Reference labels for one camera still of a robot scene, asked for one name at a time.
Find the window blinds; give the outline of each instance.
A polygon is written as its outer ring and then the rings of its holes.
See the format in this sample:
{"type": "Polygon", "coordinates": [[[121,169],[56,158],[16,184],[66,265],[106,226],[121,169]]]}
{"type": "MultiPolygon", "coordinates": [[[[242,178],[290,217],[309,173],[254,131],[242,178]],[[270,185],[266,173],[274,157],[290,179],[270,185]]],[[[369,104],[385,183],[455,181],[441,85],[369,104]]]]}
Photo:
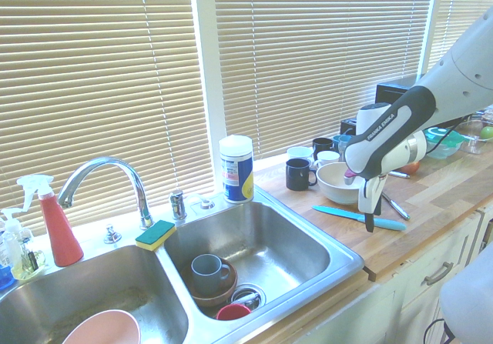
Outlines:
{"type": "Polygon", "coordinates": [[[459,36],[468,29],[486,10],[493,5],[493,0],[436,0],[434,31],[428,69],[441,58],[455,43],[459,36]]]}
{"type": "MultiPolygon", "coordinates": [[[[213,191],[190,0],[0,0],[0,207],[23,175],[55,193],[102,155],[141,176],[149,206],[213,191]]],[[[121,169],[97,169],[66,211],[73,225],[136,210],[121,169]]],[[[39,202],[19,217],[36,233],[39,202]]]]}
{"type": "Polygon", "coordinates": [[[310,145],[417,72],[430,0],[216,0],[226,130],[255,158],[310,145]]]}

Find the wooden countertop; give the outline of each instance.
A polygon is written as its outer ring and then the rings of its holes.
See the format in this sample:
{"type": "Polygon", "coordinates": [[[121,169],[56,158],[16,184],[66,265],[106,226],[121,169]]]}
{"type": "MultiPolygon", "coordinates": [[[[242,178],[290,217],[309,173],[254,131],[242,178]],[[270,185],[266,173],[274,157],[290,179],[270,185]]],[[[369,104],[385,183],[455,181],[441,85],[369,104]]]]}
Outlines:
{"type": "Polygon", "coordinates": [[[407,230],[403,232],[375,228],[369,233],[360,222],[313,210],[312,205],[327,205],[358,212],[356,205],[340,205],[327,199],[318,185],[302,192],[287,189],[284,164],[256,172],[254,181],[361,255],[370,280],[378,281],[493,199],[493,151],[480,155],[459,151],[442,160],[425,157],[411,179],[388,176],[384,191],[411,220],[404,221],[386,201],[382,202],[381,217],[405,222],[407,230]]]}

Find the double sink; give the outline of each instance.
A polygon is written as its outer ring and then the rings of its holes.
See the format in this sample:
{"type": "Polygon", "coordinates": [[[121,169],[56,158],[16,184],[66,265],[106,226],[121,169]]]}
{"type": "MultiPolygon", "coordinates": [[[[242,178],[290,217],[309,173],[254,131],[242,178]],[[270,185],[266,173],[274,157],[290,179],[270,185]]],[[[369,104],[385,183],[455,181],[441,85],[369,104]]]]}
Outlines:
{"type": "Polygon", "coordinates": [[[246,342],[363,268],[359,255],[257,187],[252,202],[212,200],[212,209],[188,207],[186,221],[155,252],[134,246],[140,231],[132,224],[115,245],[82,244],[83,261],[4,293],[2,344],[62,344],[106,309],[131,312],[142,344],[246,342]],[[259,293],[252,313],[218,321],[196,305],[179,272],[203,253],[227,259],[238,286],[259,293]]]}

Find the sponge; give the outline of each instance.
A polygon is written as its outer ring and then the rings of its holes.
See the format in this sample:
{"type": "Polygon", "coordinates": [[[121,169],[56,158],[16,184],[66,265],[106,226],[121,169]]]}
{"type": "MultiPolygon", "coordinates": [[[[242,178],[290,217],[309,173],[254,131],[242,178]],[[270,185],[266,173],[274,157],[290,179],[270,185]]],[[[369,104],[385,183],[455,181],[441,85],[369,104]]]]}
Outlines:
{"type": "Polygon", "coordinates": [[[152,252],[163,244],[175,231],[176,226],[174,223],[159,220],[144,231],[141,236],[136,238],[136,245],[152,252]]]}

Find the black mug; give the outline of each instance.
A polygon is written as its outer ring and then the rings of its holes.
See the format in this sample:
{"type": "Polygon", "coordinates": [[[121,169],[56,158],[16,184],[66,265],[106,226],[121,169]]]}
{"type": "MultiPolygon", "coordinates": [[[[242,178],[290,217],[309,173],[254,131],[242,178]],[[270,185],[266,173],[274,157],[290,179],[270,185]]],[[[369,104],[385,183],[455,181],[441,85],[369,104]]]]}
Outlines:
{"type": "Polygon", "coordinates": [[[310,169],[310,162],[302,158],[293,158],[286,162],[286,187],[297,192],[317,184],[317,171],[310,169]],[[315,182],[310,182],[308,175],[315,174],[315,182]]]}
{"type": "Polygon", "coordinates": [[[317,154],[324,152],[326,150],[334,150],[334,142],[332,139],[327,138],[316,138],[312,141],[312,146],[314,147],[314,160],[316,161],[317,154]]]}

